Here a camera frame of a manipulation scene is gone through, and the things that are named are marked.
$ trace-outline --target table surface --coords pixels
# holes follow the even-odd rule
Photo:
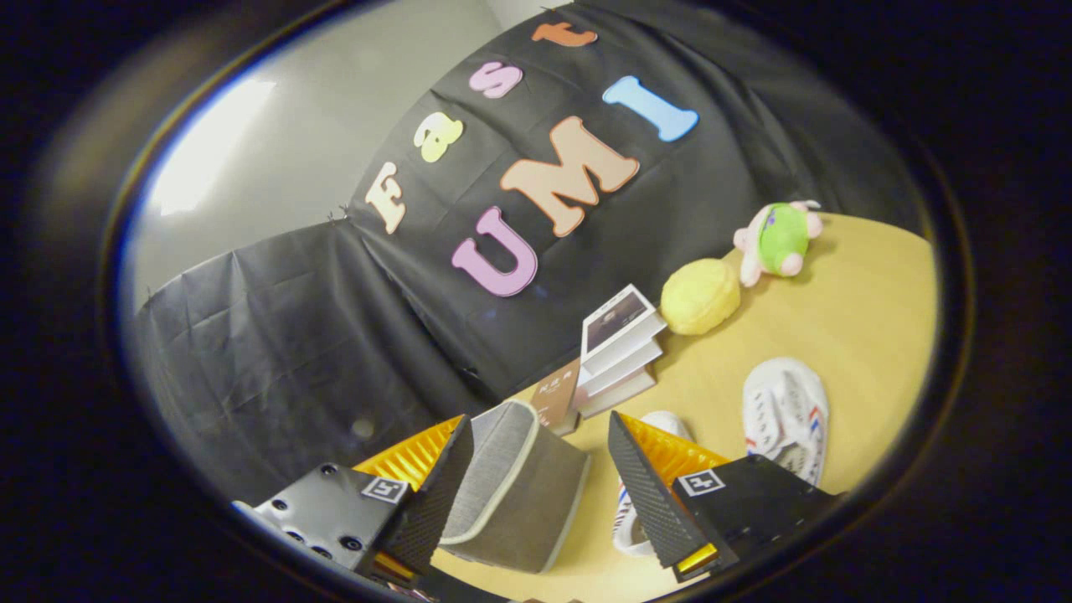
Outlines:
[[[745,378],[763,361],[794,356],[819,374],[830,401],[820,487],[836,494],[859,484],[915,406],[936,328],[936,273],[930,246],[914,234],[860,218],[821,216],[824,231],[812,241],[800,275],[764,275],[756,286],[742,289],[738,311],[705,335],[664,330],[658,337],[664,354],[653,363],[657,384],[614,410],[638,418],[670,410],[700,445],[740,458]],[[736,270],[741,252],[725,260]],[[534,388],[512,398],[528,400]],[[549,572],[492,568],[442,549],[433,565],[517,601],[629,603],[684,586],[655,557],[627,557],[611,544],[617,472],[607,450],[609,420],[604,412],[582,421],[565,438],[591,454],[592,468]]]

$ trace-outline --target foam letter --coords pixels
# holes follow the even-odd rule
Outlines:
[[[476,241],[467,238],[458,246],[450,264],[468,273],[480,283],[480,286],[500,297],[509,297],[521,293],[536,278],[536,252],[525,239],[513,232],[503,221],[503,211],[494,205],[480,216],[476,222],[476,232],[491,235],[518,261],[517,267],[510,273],[500,273],[476,250]]]
[[[589,172],[599,179],[605,193],[616,191],[640,168],[636,159],[626,159],[584,129],[579,117],[567,117],[551,129],[551,144],[561,165],[522,159],[511,165],[500,187],[517,189],[532,200],[554,223],[554,235],[564,237],[584,219],[584,210],[559,198],[566,196],[587,205],[599,203]]]
[[[483,67],[470,77],[470,88],[483,92],[489,99],[501,99],[512,90],[523,76],[524,73],[516,67],[503,67],[503,63],[492,61],[483,63]]]
[[[388,161],[379,168],[379,175],[372,181],[372,188],[364,193],[364,203],[371,203],[379,212],[379,217],[387,224],[387,234],[393,233],[405,216],[405,204],[394,203],[396,198],[402,197],[402,188],[399,187],[398,180],[391,178],[396,173],[398,167]]]
[[[659,129],[659,139],[666,143],[684,136],[700,120],[695,111],[683,111],[662,100],[661,97],[640,85],[640,80],[626,75],[607,88],[604,101],[622,103],[637,112]]]
[[[435,112],[417,127],[413,146],[420,147],[420,157],[425,161],[434,163],[447,152],[447,147],[461,137],[463,129],[461,121],[450,119],[443,112]]]
[[[572,27],[568,23],[560,23],[555,25],[544,24],[536,28],[533,32],[533,42],[539,42],[540,40],[550,40],[560,46],[585,46],[595,42],[599,36],[596,35],[594,31],[585,31],[584,33],[575,33],[569,31]]]

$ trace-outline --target black fabric backdrop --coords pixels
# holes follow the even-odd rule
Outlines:
[[[804,64],[715,13],[583,1],[500,35],[400,120],[358,182],[345,220],[213,259],[138,314],[139,354],[165,422],[229,498],[259,503],[326,459],[355,464],[418,429],[477,413],[568,362],[581,319],[628,283],[658,302],[681,265],[721,256],[763,205],[815,198],[827,211],[919,233],[922,193],[896,152]],[[598,41],[533,42],[567,20]],[[488,61],[524,71],[502,99],[468,88]],[[601,94],[625,75],[699,123],[664,143]],[[440,161],[413,144],[443,111],[465,124]],[[520,192],[519,159],[557,163],[550,129],[578,116],[640,171],[600,194],[563,238]],[[384,162],[407,211],[387,235],[364,193]],[[475,232],[492,205],[537,252],[520,294],[500,298],[450,265],[465,238],[501,270],[509,254]],[[351,425],[368,418],[361,439]]]

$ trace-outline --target plush toy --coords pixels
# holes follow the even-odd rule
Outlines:
[[[721,260],[689,262],[662,285],[659,313],[681,335],[703,335],[741,305],[741,285]]]
[[[774,203],[760,209],[747,229],[738,229],[733,246],[744,252],[741,284],[756,284],[761,273],[800,274],[808,240],[822,233],[822,220],[808,211],[818,207],[814,201]]]

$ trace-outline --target white sneaker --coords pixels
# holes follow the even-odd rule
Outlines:
[[[822,477],[829,421],[822,381],[795,358],[766,361],[745,380],[747,453],[765,456],[813,486]]]
[[[693,435],[688,432],[685,424],[678,415],[670,411],[659,410],[641,417],[640,421],[658,427],[659,429],[673,433],[679,438],[693,441]],[[637,510],[632,506],[629,492],[625,490],[625,484],[617,482],[617,513],[614,514],[614,529],[611,534],[614,548],[631,557],[649,557],[655,555],[652,542],[644,534],[644,529],[637,518]]]

